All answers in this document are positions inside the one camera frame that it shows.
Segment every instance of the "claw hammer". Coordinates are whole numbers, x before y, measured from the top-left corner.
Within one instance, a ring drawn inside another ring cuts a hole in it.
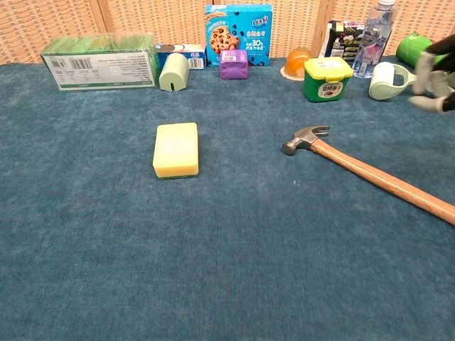
[[[328,145],[319,137],[328,136],[327,131],[329,129],[330,126],[308,126],[303,128],[294,134],[294,138],[291,141],[283,144],[282,151],[286,155],[294,155],[298,148],[313,151],[383,190],[395,194],[403,200],[455,225],[455,206]]]

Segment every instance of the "wicker wall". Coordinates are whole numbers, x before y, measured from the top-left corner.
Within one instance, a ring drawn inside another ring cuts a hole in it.
[[[206,0],[98,0],[108,31],[152,32],[160,43],[204,43]]]
[[[97,31],[150,31],[161,43],[204,43],[204,6],[274,6],[272,57],[296,46],[319,50],[330,18],[364,21],[377,0],[1,0],[0,64],[40,62],[51,38]],[[386,54],[417,31],[439,40],[455,33],[455,0],[397,0]]]
[[[100,29],[89,0],[1,0],[0,64],[39,62],[54,36]]]

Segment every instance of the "wooden hammer handle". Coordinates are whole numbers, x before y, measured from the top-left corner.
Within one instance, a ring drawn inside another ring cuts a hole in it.
[[[370,181],[376,186],[406,200],[427,212],[440,217],[448,223],[455,225],[455,206],[430,195],[417,187],[406,183],[382,170],[341,153],[324,141],[317,139],[311,145],[311,150],[320,154],[338,165],[350,170],[354,174]]]

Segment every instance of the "barcode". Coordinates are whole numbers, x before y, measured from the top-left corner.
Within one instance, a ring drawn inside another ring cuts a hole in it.
[[[188,59],[190,63],[190,69],[203,69],[204,68],[204,62],[202,58],[189,58]]]
[[[92,69],[93,65],[90,58],[70,58],[70,63],[73,69]]]

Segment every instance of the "plastic bottle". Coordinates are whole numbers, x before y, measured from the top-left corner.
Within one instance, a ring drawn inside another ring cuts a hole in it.
[[[393,7],[395,1],[379,0],[378,5],[370,10],[353,64],[356,77],[371,78],[373,75],[373,69],[379,63],[392,32],[393,21],[397,14],[397,10]]]

